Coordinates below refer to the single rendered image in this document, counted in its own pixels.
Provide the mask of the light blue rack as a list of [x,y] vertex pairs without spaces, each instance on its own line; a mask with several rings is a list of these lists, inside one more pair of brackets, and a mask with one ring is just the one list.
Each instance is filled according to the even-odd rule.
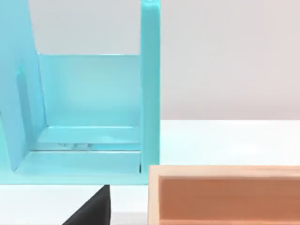
[[161,0],[138,54],[45,54],[28,0],[0,0],[0,185],[146,185],[160,154]]

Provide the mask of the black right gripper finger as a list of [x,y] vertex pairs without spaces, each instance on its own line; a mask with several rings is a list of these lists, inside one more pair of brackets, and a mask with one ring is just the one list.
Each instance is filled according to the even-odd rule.
[[110,222],[110,185],[104,185],[62,225],[110,225]]

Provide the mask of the shallow salmon-coloured box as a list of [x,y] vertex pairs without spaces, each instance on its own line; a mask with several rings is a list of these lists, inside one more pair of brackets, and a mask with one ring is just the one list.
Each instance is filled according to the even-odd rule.
[[300,166],[152,165],[147,225],[300,225]]

